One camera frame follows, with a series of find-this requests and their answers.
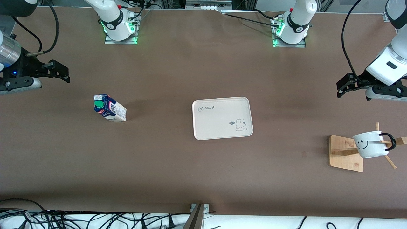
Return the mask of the white smiley face cup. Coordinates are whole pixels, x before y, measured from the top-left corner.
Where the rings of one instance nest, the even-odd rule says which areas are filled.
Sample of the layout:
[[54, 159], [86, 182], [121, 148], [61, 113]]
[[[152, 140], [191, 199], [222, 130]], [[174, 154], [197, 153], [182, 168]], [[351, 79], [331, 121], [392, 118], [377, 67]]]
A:
[[[384, 136], [390, 140], [390, 146], [384, 141]], [[362, 158], [374, 158], [388, 155], [396, 147], [396, 140], [389, 133], [371, 131], [357, 134], [352, 137]]]

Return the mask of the metal corner bracket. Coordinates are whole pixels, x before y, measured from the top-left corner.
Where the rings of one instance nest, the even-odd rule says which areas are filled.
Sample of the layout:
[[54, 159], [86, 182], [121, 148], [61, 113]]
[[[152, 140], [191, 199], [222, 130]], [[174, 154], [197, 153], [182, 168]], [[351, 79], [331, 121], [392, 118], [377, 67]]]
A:
[[[196, 203], [193, 203], [190, 205], [190, 213], [192, 213], [194, 211], [196, 206], [197, 206]], [[204, 214], [209, 214], [210, 213], [209, 204], [203, 204], [203, 206], [204, 206]]]

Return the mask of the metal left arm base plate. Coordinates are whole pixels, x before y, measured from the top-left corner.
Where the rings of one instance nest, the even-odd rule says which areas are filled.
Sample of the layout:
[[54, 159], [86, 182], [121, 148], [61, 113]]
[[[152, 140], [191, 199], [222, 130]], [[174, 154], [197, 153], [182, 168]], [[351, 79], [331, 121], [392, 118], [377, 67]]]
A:
[[294, 30], [285, 24], [281, 17], [273, 17], [270, 19], [272, 41], [274, 47], [290, 47], [290, 48], [305, 48], [305, 37], [307, 36], [307, 29], [305, 32], [295, 33]]

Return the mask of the brown table cover sheet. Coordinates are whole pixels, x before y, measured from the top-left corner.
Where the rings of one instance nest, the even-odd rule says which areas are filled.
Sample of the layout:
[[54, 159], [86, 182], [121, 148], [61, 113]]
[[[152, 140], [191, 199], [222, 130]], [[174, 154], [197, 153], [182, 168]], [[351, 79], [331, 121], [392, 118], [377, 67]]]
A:
[[[217, 11], [152, 10], [136, 45], [107, 45], [91, 8], [57, 7], [59, 40], [40, 56], [71, 82], [0, 95], [0, 200], [47, 210], [407, 218], [407, 146], [333, 168], [329, 136], [407, 136], [407, 103], [337, 98], [350, 70], [345, 14], [316, 14], [306, 48], [273, 47], [270, 29]], [[106, 93], [127, 109], [110, 122]], [[196, 100], [246, 97], [253, 134], [197, 140]]]

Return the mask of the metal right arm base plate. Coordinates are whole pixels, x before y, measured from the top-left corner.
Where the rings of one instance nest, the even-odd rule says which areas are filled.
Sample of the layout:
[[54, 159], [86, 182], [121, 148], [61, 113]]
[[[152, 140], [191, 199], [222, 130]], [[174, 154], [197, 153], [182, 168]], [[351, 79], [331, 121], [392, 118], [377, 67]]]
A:
[[115, 30], [111, 24], [102, 24], [106, 34], [105, 44], [135, 45], [138, 42], [141, 16], [135, 17], [134, 12], [126, 9], [120, 11], [123, 13], [123, 19], [116, 25]]

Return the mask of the aluminium frame post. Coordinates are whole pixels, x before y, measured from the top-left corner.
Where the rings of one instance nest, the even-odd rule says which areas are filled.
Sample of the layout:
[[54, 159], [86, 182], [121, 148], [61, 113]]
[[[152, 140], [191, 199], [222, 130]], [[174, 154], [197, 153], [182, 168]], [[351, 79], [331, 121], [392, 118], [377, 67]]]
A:
[[205, 204], [195, 204], [192, 213], [182, 229], [203, 229], [203, 219], [205, 214]]

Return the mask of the blue milk carton green cap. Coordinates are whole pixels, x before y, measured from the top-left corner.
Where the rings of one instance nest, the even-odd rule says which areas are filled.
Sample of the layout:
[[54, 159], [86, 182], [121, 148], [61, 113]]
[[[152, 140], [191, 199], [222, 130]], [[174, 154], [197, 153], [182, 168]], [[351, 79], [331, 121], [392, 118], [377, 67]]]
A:
[[106, 93], [93, 96], [93, 109], [110, 122], [125, 122], [127, 109]]

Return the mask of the beige rabbit print tray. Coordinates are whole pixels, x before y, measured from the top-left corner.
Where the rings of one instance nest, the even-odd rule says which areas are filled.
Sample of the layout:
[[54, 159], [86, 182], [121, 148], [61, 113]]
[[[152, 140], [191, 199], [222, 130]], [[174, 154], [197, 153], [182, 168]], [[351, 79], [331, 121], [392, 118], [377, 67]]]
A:
[[192, 123], [197, 140], [253, 134], [250, 102], [246, 97], [196, 100], [192, 103]]

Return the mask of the grey power strip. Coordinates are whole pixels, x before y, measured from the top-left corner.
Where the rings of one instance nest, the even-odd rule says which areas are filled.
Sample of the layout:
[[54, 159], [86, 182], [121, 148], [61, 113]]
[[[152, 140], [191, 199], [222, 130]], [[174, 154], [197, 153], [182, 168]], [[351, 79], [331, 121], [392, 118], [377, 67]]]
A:
[[232, 10], [232, 0], [185, 0], [185, 9]]

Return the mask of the wooden mug stand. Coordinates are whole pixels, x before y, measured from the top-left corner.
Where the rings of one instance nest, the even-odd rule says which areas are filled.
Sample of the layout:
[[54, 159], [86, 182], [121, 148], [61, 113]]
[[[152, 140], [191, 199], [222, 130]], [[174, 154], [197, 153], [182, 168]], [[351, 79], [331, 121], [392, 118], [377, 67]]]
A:
[[[376, 123], [375, 131], [380, 131], [379, 123]], [[387, 146], [390, 146], [389, 138], [387, 136], [384, 136], [383, 138], [383, 142], [387, 143]], [[400, 145], [407, 145], [407, 136], [398, 138], [394, 137], [394, 139], [396, 140], [396, 147]], [[366, 158], [362, 158], [360, 156], [353, 138], [331, 135], [329, 137], [328, 144], [328, 157], [329, 165], [334, 168], [340, 168], [354, 172], [364, 171], [364, 159]], [[393, 169], [397, 168], [388, 155], [382, 157], [386, 158]]]

